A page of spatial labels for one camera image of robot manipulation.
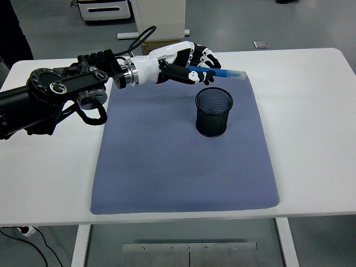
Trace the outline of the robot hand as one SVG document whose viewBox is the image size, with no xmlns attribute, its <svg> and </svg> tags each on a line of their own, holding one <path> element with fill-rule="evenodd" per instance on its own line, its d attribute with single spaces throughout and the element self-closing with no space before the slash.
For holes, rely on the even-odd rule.
<svg viewBox="0 0 356 267">
<path fill-rule="evenodd" d="M 168 80 L 194 85 L 214 81 L 215 69 L 221 64 L 212 51 L 197 43 L 183 41 L 151 51 L 147 56 L 131 59 L 135 70 L 132 85 Z"/>
</svg>

